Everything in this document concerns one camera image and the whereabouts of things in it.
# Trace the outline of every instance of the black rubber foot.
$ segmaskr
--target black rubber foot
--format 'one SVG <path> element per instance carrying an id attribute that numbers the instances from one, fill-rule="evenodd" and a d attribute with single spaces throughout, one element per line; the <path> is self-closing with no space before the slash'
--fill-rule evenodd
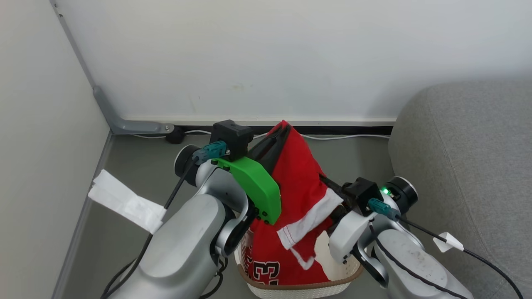
<path id="1" fill-rule="evenodd" d="M 181 144 L 185 139 L 185 136 L 186 134 L 181 127 L 174 127 L 172 133 L 166 135 L 165 139 L 171 144 Z"/>

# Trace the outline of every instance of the clothing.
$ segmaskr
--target clothing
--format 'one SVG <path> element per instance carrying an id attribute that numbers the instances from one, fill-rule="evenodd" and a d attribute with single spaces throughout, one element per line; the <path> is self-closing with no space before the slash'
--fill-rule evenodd
<path id="1" fill-rule="evenodd" d="M 342 199 L 321 182 L 323 173 L 306 141 L 286 121 L 273 128 L 261 143 L 250 150 L 250 155 L 279 184 L 281 215 L 274 225 L 260 220 L 252 223 L 245 269 L 251 279 L 264 284 L 329 281 L 314 260 L 314 245 L 318 236 L 332 225 L 328 216 Z"/>

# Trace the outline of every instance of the brown basket rim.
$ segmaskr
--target brown basket rim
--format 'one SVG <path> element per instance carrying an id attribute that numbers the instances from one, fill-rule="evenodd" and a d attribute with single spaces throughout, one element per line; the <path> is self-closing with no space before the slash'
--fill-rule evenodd
<path id="1" fill-rule="evenodd" d="M 351 276 L 349 276 L 347 278 L 344 278 L 344 279 L 334 280 L 334 281 L 327 281 L 325 283 L 310 284 L 310 285 L 275 286 L 275 285 L 260 284 L 260 283 L 258 283 L 256 281 L 252 280 L 251 278 L 249 278 L 249 276 L 246 274 L 246 272 L 244 271 L 244 268 L 242 267 L 241 264 L 238 264 L 237 267 L 238 267 L 238 272 L 240 273 L 240 276 L 242 276 L 242 278 L 249 285 L 251 285 L 251 286 L 253 286 L 255 288 L 258 288 L 258 289 L 267 289 L 267 290 L 301 290 L 301 289 L 317 289 L 317 288 L 333 287 L 333 286 L 343 285 L 343 284 L 350 283 L 350 282 L 354 281 L 364 271 L 364 267 L 359 264 L 359 268 L 356 270 L 356 272 L 353 275 L 351 275 Z"/>

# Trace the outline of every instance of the white wall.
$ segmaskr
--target white wall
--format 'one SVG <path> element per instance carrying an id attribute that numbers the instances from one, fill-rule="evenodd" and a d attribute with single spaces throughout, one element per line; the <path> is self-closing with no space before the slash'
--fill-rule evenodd
<path id="1" fill-rule="evenodd" d="M 144 120 L 394 118 L 421 88 L 532 70 L 530 0 L 57 0 Z"/>
<path id="2" fill-rule="evenodd" d="M 46 0 L 0 9 L 0 298 L 47 299 L 109 128 Z"/>

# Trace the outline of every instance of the teal connector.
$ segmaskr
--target teal connector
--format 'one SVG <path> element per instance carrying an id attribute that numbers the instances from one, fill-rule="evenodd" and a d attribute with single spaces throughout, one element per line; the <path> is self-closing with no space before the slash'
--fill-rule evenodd
<path id="1" fill-rule="evenodd" d="M 227 155 L 227 144 L 223 141 L 217 141 L 205 145 L 192 154 L 192 159 L 198 158 L 196 165 L 201 165 L 209 159 L 221 158 Z"/>
<path id="2" fill-rule="evenodd" d="M 373 212 L 384 215 L 393 221 L 399 220 L 397 217 L 401 216 L 401 213 L 398 210 L 392 209 L 391 206 L 376 198 L 370 199 L 368 206 Z"/>

